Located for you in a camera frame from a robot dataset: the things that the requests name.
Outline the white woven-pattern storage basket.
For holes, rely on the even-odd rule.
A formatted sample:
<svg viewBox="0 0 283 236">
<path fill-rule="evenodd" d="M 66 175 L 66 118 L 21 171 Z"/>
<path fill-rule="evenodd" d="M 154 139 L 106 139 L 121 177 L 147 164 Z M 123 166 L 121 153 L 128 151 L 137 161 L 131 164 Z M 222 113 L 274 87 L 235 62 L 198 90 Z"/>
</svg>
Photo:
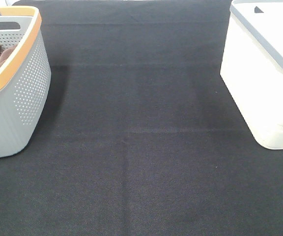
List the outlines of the white woven-pattern storage basket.
<svg viewBox="0 0 283 236">
<path fill-rule="evenodd" d="M 220 75 L 254 139 L 283 149 L 283 0 L 234 0 Z"/>
</svg>

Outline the grey perforated laundry basket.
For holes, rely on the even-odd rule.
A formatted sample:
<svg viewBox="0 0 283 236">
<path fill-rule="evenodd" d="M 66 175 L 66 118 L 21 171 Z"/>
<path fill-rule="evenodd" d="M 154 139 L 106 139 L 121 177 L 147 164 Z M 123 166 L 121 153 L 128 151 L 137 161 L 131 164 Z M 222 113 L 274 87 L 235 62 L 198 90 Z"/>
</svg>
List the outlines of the grey perforated laundry basket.
<svg viewBox="0 0 283 236">
<path fill-rule="evenodd" d="M 0 7 L 0 45 L 13 52 L 0 66 L 0 158 L 28 144 L 44 108 L 51 69 L 33 6 Z"/>
</svg>

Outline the black fabric table cover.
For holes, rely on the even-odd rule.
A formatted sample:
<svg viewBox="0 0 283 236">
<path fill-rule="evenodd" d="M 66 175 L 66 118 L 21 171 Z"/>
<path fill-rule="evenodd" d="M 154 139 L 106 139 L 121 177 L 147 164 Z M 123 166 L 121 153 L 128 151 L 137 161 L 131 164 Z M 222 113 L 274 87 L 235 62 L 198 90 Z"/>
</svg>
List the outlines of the black fabric table cover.
<svg viewBox="0 0 283 236">
<path fill-rule="evenodd" d="M 0 236 L 283 236 L 283 150 L 220 77 L 228 0 L 22 0 L 52 79 L 0 159 Z"/>
</svg>

